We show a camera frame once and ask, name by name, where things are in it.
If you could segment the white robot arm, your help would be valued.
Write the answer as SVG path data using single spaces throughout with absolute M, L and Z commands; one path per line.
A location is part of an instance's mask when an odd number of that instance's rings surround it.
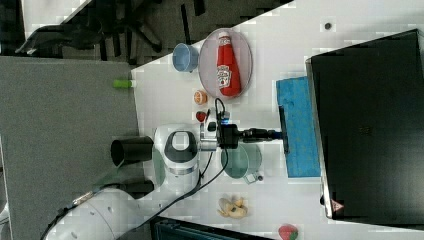
M 154 134 L 154 148 L 165 169 L 164 182 L 141 198 L 128 191 L 104 187 L 73 201 L 55 219 L 40 240 L 118 240 L 145 224 L 176 201 L 200 189 L 199 155 L 202 151 L 235 149 L 239 142 L 257 143 L 287 139 L 284 131 L 240 130 L 229 113 L 212 108 L 199 124 L 167 124 Z

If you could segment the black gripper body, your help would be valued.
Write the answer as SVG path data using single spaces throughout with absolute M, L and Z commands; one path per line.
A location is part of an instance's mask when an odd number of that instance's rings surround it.
M 221 149 L 236 149 L 240 141 L 256 143 L 266 139 L 267 131 L 265 129 L 239 130 L 236 124 L 224 124 L 219 125 L 217 130 L 217 142 Z

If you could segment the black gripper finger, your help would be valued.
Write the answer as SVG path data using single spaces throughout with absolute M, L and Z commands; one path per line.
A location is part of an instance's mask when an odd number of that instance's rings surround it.
M 282 140 L 283 140 L 282 137 L 271 136 L 271 137 L 268 137 L 265 141 L 282 141 Z
M 267 135 L 269 137 L 282 137 L 283 136 L 282 132 L 275 131 L 275 130 L 267 130 Z

